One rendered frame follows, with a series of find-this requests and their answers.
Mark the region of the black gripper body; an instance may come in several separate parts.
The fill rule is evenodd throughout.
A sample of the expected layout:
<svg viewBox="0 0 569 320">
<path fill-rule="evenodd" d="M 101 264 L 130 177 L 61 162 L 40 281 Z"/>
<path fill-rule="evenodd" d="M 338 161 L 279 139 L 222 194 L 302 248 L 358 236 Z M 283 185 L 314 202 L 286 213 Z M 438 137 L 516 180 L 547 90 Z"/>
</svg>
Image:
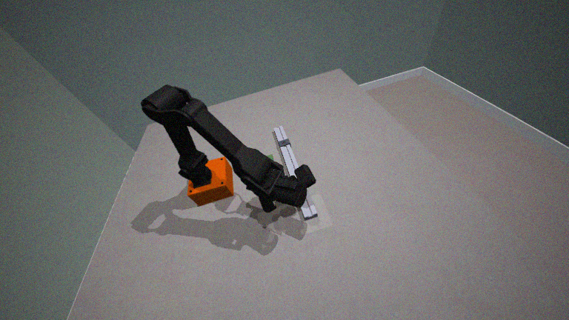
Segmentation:
<svg viewBox="0 0 569 320">
<path fill-rule="evenodd" d="M 306 164 L 303 164 L 302 166 L 295 169 L 294 173 L 297 179 L 293 176 L 290 176 L 288 177 L 289 180 L 305 183 L 307 188 L 316 183 L 315 177 L 313 176 L 310 168 Z M 273 204 L 273 201 L 275 201 L 275 199 L 259 198 L 259 201 L 261 203 L 263 211 L 265 211 L 266 213 L 270 213 L 276 209 L 276 206 L 274 206 Z"/>
</svg>

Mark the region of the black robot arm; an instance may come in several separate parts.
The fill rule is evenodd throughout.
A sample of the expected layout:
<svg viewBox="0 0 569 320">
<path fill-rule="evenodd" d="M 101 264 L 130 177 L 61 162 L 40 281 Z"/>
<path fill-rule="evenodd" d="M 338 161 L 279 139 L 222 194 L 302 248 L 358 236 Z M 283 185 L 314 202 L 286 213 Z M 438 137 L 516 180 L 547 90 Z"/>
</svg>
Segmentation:
<svg viewBox="0 0 569 320">
<path fill-rule="evenodd" d="M 188 102 L 186 104 L 186 102 Z M 180 157 L 178 174 L 190 180 L 193 188 L 212 183 L 206 167 L 207 155 L 198 151 L 187 128 L 215 147 L 233 167 L 233 172 L 259 198 L 302 207 L 307 197 L 305 183 L 289 180 L 284 167 L 257 149 L 246 147 L 208 110 L 206 104 L 190 96 L 187 90 L 168 84 L 141 101 L 142 111 L 164 125 Z"/>
</svg>

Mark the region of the grey aluminum slotted rail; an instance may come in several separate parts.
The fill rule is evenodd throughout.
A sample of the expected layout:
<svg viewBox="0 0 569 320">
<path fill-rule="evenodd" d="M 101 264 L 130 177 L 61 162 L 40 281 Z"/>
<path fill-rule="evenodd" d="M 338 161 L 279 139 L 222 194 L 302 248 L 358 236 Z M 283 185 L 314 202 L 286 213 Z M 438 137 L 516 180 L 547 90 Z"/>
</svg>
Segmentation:
<svg viewBox="0 0 569 320">
<path fill-rule="evenodd" d="M 284 157 L 284 161 L 285 161 L 285 164 L 287 166 L 287 170 L 288 170 L 290 176 L 294 175 L 296 177 L 294 170 L 297 169 L 299 166 L 296 162 L 295 156 L 294 156 L 293 151 L 291 149 L 290 141 L 285 134 L 283 126 L 280 126 L 279 128 L 275 127 L 274 131 L 275 131 L 276 138 L 278 140 L 279 146 L 281 148 L 282 155 Z M 311 219 L 311 218 L 318 216 L 318 213 L 316 212 L 316 208 L 313 204 L 312 198 L 310 197 L 308 189 L 307 189 L 307 197 L 306 197 L 305 202 L 304 202 L 303 206 L 301 207 L 301 209 L 302 209 L 302 213 L 303 213 L 305 220 L 308 220 L 308 219 Z"/>
</svg>

